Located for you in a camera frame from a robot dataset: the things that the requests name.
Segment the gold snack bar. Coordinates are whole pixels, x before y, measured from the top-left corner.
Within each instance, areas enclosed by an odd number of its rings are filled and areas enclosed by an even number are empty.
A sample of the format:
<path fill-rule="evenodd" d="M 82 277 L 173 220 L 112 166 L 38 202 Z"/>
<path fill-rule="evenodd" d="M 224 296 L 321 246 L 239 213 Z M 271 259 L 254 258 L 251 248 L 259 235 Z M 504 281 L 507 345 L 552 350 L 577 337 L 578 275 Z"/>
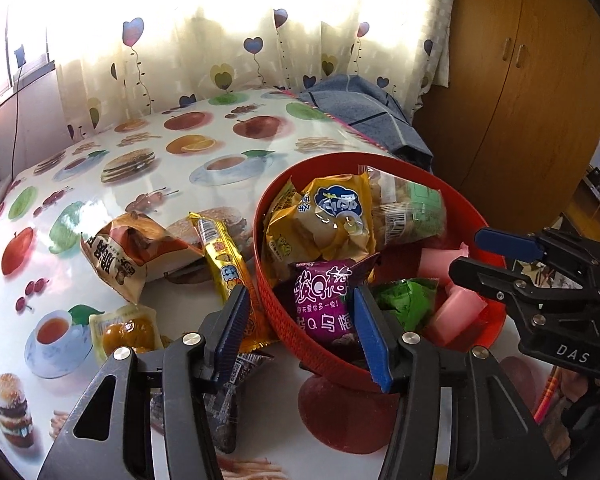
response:
<path fill-rule="evenodd" d="M 248 290 L 250 307 L 240 352 L 253 352 L 277 341 L 276 333 L 260 304 L 253 279 L 242 254 L 222 220 L 191 211 L 188 220 L 196 229 L 209 263 L 216 290 L 227 300 L 237 285 Z"/>

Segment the black seaweed snack pack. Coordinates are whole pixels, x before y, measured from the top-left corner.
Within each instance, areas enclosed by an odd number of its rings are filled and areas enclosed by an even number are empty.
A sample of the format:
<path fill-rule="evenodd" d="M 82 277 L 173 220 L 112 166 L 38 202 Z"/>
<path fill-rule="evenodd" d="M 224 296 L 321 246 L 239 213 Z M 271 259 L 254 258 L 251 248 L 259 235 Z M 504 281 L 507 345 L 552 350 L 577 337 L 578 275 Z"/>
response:
<path fill-rule="evenodd" d="M 216 393 L 204 395 L 213 445 L 221 453 L 230 454 L 236 448 L 238 392 L 248 378 L 273 360 L 272 354 L 263 351 L 239 353 L 227 382 Z"/>

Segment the blue plaid blanket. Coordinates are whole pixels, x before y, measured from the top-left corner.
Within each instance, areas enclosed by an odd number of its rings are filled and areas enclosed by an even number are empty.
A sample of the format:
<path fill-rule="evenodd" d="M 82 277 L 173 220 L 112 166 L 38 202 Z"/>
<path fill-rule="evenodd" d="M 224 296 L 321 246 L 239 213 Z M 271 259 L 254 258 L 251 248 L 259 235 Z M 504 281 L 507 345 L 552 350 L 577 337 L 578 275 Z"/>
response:
<path fill-rule="evenodd" d="M 356 75 L 339 74 L 298 94 L 393 155 L 430 171 L 434 154 L 393 96 Z"/>

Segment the yellow chip snack bag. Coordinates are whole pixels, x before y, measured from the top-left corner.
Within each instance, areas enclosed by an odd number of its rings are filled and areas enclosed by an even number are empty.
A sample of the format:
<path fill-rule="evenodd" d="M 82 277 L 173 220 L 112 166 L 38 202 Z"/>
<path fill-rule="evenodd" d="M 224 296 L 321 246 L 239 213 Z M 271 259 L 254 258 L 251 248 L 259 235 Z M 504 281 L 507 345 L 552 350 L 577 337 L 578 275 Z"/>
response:
<path fill-rule="evenodd" d="M 287 182 L 264 220 L 270 279 L 290 278 L 295 263 L 360 261 L 376 252 L 368 174 L 313 179 L 301 192 Z"/>

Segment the orange crispy rice snack bag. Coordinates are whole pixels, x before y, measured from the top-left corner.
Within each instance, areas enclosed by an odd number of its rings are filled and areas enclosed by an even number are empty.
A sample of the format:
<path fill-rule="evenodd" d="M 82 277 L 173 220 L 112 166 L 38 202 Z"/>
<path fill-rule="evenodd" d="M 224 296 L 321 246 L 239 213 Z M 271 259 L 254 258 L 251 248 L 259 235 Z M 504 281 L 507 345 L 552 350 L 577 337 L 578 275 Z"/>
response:
<path fill-rule="evenodd" d="M 184 269 L 204 252 L 171 234 L 147 214 L 126 212 L 95 235 L 80 240 L 96 274 L 131 304 L 138 304 L 148 282 Z"/>

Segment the heart print curtain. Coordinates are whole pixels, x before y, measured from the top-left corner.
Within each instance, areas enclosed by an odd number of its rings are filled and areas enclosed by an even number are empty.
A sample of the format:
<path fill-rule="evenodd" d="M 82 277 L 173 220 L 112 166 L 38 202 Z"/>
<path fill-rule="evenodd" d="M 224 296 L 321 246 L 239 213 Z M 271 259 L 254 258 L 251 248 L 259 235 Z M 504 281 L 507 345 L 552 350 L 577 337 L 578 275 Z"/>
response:
<path fill-rule="evenodd" d="M 50 50 L 73 136 L 237 91 L 339 75 L 413 114 L 450 79 L 454 0 L 53 0 Z"/>

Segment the purple candy pack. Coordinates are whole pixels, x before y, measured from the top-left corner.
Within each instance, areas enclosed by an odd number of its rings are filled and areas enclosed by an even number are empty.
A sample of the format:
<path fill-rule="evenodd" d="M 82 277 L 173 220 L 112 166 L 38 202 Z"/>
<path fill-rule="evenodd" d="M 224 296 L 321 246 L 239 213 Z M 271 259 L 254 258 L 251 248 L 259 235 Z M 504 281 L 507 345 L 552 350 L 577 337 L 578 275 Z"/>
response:
<path fill-rule="evenodd" d="M 379 257 L 295 263 L 294 308 L 298 326 L 322 346 L 352 344 L 355 329 L 347 306 L 349 289 L 364 284 Z"/>

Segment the food print tablecloth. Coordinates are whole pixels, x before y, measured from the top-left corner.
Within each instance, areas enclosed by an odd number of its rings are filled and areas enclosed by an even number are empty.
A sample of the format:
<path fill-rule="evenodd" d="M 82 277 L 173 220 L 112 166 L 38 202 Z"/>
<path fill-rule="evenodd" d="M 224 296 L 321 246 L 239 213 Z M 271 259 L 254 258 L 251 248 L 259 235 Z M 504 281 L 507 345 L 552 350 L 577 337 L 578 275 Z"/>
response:
<path fill-rule="evenodd" d="M 196 330 L 222 304 L 189 222 L 222 221 L 253 264 L 254 213 L 274 180 L 372 166 L 430 188 L 442 182 L 279 91 L 249 90 L 129 120 L 24 170 L 0 208 L 0 452 L 35 478 L 65 414 L 105 359 L 102 334 L 133 315 L 157 344 Z M 230 479 L 369 479 L 378 473 L 393 398 L 337 361 L 316 377 L 278 343 L 262 309 L 213 429 L 236 443 Z"/>

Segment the green pea snack bag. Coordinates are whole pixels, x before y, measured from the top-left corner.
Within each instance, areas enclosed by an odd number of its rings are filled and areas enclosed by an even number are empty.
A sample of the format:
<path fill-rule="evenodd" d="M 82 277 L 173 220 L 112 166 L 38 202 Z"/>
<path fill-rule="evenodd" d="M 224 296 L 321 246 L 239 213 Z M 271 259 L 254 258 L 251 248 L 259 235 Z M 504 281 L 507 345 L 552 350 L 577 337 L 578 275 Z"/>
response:
<path fill-rule="evenodd" d="M 438 290 L 435 278 L 410 278 L 373 289 L 381 310 L 392 311 L 406 332 L 414 332 L 434 312 Z"/>

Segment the yellow fruit jelly pack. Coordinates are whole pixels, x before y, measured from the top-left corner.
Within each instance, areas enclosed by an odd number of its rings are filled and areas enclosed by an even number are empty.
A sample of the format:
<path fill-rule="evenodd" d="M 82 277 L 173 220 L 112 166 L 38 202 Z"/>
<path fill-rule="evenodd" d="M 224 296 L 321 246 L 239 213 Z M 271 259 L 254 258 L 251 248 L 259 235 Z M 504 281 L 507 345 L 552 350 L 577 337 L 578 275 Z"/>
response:
<path fill-rule="evenodd" d="M 141 304 L 125 306 L 88 317 L 96 362 L 102 365 L 117 348 L 129 347 L 140 353 L 163 348 L 157 312 Z"/>

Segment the pink jelly cup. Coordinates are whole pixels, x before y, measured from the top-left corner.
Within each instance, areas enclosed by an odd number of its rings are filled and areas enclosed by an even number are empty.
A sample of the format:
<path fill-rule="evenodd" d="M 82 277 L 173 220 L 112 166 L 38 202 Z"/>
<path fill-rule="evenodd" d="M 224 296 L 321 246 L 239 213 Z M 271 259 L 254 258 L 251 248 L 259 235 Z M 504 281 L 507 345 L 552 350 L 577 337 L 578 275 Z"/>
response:
<path fill-rule="evenodd" d="M 479 317 L 488 305 L 476 292 L 449 283 L 448 295 L 424 328 L 425 336 L 438 346 L 449 344 Z"/>
<path fill-rule="evenodd" d="M 458 249 L 422 248 L 417 269 L 419 278 L 431 278 L 446 286 L 451 281 L 450 265 L 460 257 L 469 256 L 469 247 L 462 243 Z"/>

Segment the clear green label cracker pack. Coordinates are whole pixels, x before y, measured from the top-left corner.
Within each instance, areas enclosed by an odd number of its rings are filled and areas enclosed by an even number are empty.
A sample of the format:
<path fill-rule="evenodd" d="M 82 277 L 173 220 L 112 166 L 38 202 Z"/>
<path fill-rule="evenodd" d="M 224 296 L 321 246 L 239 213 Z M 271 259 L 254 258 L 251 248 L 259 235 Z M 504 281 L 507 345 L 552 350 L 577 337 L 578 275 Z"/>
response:
<path fill-rule="evenodd" d="M 446 232 L 446 209 L 439 190 L 366 167 L 372 192 L 376 246 L 415 243 Z"/>

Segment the wooden wardrobe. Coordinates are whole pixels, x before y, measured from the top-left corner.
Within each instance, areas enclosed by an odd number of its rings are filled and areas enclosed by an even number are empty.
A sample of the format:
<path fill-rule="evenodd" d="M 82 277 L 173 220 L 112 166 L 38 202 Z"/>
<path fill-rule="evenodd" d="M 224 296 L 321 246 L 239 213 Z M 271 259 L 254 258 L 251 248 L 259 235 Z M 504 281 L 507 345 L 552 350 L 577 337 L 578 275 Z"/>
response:
<path fill-rule="evenodd" d="M 549 226 L 600 140 L 600 17 L 588 0 L 454 0 L 449 58 L 414 118 L 434 173 L 494 228 Z"/>

